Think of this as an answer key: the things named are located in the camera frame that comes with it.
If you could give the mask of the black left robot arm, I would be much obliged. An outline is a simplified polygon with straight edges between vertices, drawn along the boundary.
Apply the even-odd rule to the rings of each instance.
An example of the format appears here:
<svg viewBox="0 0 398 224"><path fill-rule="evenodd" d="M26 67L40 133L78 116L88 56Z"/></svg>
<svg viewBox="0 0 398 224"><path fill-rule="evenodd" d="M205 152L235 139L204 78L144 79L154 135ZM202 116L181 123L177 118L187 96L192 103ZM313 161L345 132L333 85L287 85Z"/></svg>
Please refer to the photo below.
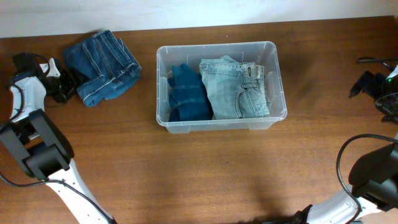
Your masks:
<svg viewBox="0 0 398 224"><path fill-rule="evenodd" d="M79 223L115 223L81 178L72 145L45 114L46 97L65 104L85 81L55 58L22 52L12 60L17 72L6 87L13 94L11 117L1 126L1 142L34 186L50 187Z"/></svg>

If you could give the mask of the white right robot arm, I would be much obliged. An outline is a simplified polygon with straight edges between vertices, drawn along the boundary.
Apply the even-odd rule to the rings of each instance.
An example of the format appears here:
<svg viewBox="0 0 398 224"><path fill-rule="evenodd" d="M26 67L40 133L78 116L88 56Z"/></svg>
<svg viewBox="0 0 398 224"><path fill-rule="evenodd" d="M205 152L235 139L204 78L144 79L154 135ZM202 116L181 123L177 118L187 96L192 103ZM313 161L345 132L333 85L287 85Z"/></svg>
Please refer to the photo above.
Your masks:
<svg viewBox="0 0 398 224"><path fill-rule="evenodd" d="M397 67L390 74L365 72L350 90L350 97L365 92L384 114L383 122L397 123ZM378 139L387 145L361 156L352 167L348 182L341 176L343 152L357 139ZM372 213L397 208L397 138L359 134L349 138L336 158L336 174L342 190L328 200L298 211L292 223L355 223Z"/></svg>

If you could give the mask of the light blue jeans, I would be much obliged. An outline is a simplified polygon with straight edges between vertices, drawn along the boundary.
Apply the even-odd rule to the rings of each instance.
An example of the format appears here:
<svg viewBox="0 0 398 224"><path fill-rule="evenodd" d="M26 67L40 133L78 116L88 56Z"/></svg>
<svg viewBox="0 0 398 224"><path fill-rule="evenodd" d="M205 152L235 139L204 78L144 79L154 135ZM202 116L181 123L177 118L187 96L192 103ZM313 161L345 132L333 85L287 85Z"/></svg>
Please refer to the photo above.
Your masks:
<svg viewBox="0 0 398 224"><path fill-rule="evenodd" d="M264 82L264 66L237 62L228 55L203 59L201 80L214 119L265 118L271 105Z"/></svg>

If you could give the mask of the dark blue garment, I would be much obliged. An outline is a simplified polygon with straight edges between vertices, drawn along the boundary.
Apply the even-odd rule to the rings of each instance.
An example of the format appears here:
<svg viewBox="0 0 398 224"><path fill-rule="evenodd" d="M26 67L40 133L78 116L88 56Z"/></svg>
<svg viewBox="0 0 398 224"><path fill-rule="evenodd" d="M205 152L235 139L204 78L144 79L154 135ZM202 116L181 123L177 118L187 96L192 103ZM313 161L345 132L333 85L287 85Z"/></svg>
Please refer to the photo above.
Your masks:
<svg viewBox="0 0 398 224"><path fill-rule="evenodd" d="M203 121L213 118L213 110L201 75L186 63L172 67L172 76L168 78L168 84L171 87L169 122Z"/></svg>

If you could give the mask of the dark blue jeans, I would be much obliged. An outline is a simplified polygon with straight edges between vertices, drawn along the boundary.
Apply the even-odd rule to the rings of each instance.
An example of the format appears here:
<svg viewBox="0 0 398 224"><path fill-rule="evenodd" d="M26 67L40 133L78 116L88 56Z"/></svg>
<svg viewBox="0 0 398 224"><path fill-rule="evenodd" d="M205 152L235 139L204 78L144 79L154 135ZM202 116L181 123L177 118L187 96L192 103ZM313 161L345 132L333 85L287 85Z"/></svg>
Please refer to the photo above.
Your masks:
<svg viewBox="0 0 398 224"><path fill-rule="evenodd" d="M65 49L63 59L67 68L74 68L85 79L77 93L87 107L121 96L141 77L142 67L110 30Z"/></svg>

